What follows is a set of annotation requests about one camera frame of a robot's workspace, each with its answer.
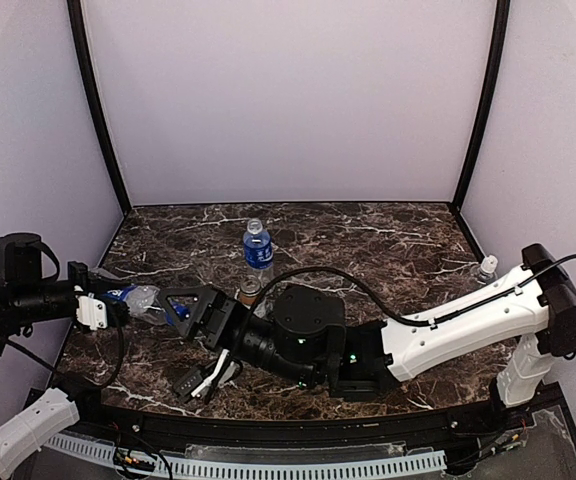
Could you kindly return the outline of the Pepsi label bottle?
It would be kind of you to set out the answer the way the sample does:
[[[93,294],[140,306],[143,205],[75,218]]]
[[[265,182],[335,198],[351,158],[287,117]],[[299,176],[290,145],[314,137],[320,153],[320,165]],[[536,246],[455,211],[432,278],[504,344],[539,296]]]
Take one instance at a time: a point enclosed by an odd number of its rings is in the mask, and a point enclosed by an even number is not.
[[[173,316],[158,301],[159,292],[160,289],[154,285],[130,285],[109,290],[102,297],[124,303],[130,316],[135,319],[154,326],[173,326]]]

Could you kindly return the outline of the green cap coffee bottle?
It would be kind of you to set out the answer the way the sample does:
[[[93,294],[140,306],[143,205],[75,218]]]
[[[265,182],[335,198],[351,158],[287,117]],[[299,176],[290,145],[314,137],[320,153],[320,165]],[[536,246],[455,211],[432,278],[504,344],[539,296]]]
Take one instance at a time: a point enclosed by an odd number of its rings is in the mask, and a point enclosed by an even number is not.
[[[239,284],[239,301],[250,307],[257,299],[262,289],[262,283],[255,275],[243,277]]]

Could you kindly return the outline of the blue label water bottle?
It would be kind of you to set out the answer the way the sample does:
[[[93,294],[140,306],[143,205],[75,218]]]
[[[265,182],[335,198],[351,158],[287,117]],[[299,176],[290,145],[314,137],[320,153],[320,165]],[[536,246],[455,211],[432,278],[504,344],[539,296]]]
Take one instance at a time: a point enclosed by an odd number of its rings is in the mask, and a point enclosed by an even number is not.
[[[274,277],[274,252],[271,235],[260,219],[252,218],[247,222],[243,248],[250,273],[266,286]]]

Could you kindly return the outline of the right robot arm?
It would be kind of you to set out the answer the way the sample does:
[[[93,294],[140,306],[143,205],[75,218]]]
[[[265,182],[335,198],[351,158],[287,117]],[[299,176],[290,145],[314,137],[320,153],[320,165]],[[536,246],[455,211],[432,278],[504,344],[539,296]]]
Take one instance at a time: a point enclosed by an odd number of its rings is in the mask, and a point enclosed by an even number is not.
[[[210,286],[168,288],[158,303],[185,340],[201,336],[217,353],[209,367],[181,382],[184,399],[209,399],[239,363],[302,388],[326,385],[332,397],[363,402],[419,374],[485,346],[517,338],[508,365],[491,384],[501,409],[528,403],[558,358],[576,355],[576,287],[541,244],[520,265],[458,299],[413,315],[384,310],[383,318],[351,326],[342,299],[278,277],[284,291],[272,310],[254,308]]]

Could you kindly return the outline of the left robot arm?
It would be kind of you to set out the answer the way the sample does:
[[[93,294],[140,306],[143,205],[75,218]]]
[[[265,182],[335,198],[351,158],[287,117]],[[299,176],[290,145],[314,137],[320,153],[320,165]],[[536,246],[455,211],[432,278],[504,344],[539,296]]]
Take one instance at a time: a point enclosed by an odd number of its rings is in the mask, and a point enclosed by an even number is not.
[[[67,277],[45,275],[42,260],[57,259],[38,234],[12,233],[0,237],[0,357],[12,347],[44,366],[55,383],[34,403],[0,426],[0,479],[8,479],[16,468],[54,435],[80,421],[103,417],[101,392],[118,377],[117,370],[101,384],[75,373],[57,370],[13,342],[26,335],[34,324],[70,319],[84,331],[116,329],[128,320],[128,308],[108,297],[126,282],[82,262],[67,265]]]

